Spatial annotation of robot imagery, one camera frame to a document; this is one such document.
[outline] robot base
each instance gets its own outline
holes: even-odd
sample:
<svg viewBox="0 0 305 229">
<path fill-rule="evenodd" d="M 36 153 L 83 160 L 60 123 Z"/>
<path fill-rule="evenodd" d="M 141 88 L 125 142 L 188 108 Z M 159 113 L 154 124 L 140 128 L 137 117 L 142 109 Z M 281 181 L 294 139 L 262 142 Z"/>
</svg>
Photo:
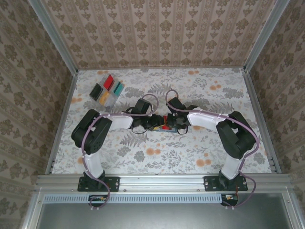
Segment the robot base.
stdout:
<svg viewBox="0 0 305 229">
<path fill-rule="evenodd" d="M 206 176 L 203 177 L 204 188 L 206 192 L 215 191 L 248 191 L 246 178 L 237 175 L 234 179 L 229 180 L 221 171 L 218 176 Z"/>
<path fill-rule="evenodd" d="M 99 180 L 105 182 L 111 192 L 118 192 L 120 187 L 119 177 L 106 177 L 105 171 L 99 177 Z M 79 192 L 107 192 L 107 188 L 100 182 L 93 180 L 86 173 L 83 177 L 80 177 L 77 191 Z"/>
</svg>

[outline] patterned wallpaper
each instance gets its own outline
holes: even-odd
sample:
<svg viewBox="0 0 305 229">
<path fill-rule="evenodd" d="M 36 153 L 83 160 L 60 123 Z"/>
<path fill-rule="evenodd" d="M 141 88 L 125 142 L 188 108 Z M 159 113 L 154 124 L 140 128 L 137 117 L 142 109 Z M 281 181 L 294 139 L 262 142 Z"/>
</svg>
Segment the patterned wallpaper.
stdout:
<svg viewBox="0 0 305 229">
<path fill-rule="evenodd" d="M 71 74 L 26 0 L 0 1 L 0 228 L 18 228 L 43 174 Z"/>
<path fill-rule="evenodd" d="M 305 212 L 305 1 L 291 0 L 250 72 L 283 172 Z"/>
<path fill-rule="evenodd" d="M 80 69 L 243 65 L 275 0 L 43 0 Z"/>
</svg>

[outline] floral tablecloth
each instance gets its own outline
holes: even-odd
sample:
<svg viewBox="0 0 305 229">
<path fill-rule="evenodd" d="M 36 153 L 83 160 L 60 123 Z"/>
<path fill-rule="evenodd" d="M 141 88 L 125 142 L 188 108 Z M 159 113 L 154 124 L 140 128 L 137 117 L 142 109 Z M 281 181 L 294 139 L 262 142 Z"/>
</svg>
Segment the floral tablecloth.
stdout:
<svg viewBox="0 0 305 229">
<path fill-rule="evenodd" d="M 103 112 L 89 93 L 110 73 L 125 85 L 112 112 L 126 110 L 144 94 L 152 93 L 160 102 L 157 113 L 166 114 L 165 93 L 172 88 L 186 106 L 194 104 L 222 114 L 241 112 L 260 136 L 239 68 L 79 71 L 52 173 L 83 172 L 81 151 L 74 145 L 71 133 L 88 109 Z M 153 98 L 147 99 L 155 104 Z M 130 130 L 113 130 L 98 153 L 107 174 L 218 173 L 227 156 L 218 134 L 199 126 L 191 126 L 186 135 L 151 131 L 136 135 Z M 243 172 L 271 172 L 263 143 L 247 159 Z"/>
</svg>

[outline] floral table surface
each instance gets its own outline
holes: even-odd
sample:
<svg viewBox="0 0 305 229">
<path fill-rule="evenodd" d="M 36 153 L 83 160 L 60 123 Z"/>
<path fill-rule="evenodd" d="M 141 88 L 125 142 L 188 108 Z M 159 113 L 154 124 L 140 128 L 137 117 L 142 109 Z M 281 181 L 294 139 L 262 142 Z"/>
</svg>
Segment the floral table surface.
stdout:
<svg viewBox="0 0 305 229">
<path fill-rule="evenodd" d="M 157 113 L 166 114 L 169 110 L 165 93 L 172 88 L 179 92 L 179 99 L 186 106 L 194 104 L 222 114 L 241 112 L 260 136 L 239 68 L 79 71 L 52 173 L 83 172 L 81 151 L 72 141 L 71 133 L 89 109 L 103 112 L 89 93 L 107 74 L 125 85 L 112 112 L 126 110 L 144 94 L 152 93 L 160 102 Z M 147 99 L 155 104 L 153 98 Z M 113 130 L 98 153 L 107 174 L 218 173 L 227 156 L 218 134 L 199 126 L 191 126 L 186 135 L 151 131 L 136 135 L 130 130 Z M 263 143 L 246 160 L 243 172 L 271 172 Z"/>
</svg>

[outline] wallpaper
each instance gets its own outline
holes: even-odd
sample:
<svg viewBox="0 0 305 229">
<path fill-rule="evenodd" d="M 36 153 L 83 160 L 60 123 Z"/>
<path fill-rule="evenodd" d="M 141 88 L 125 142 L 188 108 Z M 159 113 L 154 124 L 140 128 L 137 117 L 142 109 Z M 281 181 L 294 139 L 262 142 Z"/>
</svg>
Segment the wallpaper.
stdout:
<svg viewBox="0 0 305 229">
<path fill-rule="evenodd" d="M 281 169 L 305 210 L 304 0 L 290 1 L 250 74 Z"/>
<path fill-rule="evenodd" d="M 275 0 L 43 0 L 79 69 L 241 66 Z"/>
<path fill-rule="evenodd" d="M 0 1 L 0 228 L 18 228 L 44 174 L 71 74 L 26 0 Z"/>
<path fill-rule="evenodd" d="M 112 112 L 125 111 L 146 93 L 151 93 L 159 99 L 157 114 L 167 115 L 170 111 L 165 105 L 165 94 L 175 89 L 186 106 L 194 104 L 222 114 L 230 114 L 234 110 L 241 112 L 260 136 L 240 68 L 79 71 L 52 173 L 83 173 L 81 150 L 75 146 L 71 133 L 89 109 L 105 112 L 98 102 L 89 97 L 89 93 L 96 82 L 109 74 L 125 85 Z M 170 93 L 169 98 L 173 97 L 174 93 Z M 145 99 L 156 104 L 151 96 Z M 144 129 L 137 127 L 133 131 L 141 133 Z M 135 133 L 130 129 L 118 129 L 107 134 L 98 152 L 105 173 L 218 173 L 227 157 L 218 133 L 200 126 L 190 126 L 185 135 L 154 131 Z M 243 172 L 271 172 L 263 143 L 258 152 L 246 160 Z"/>
</svg>

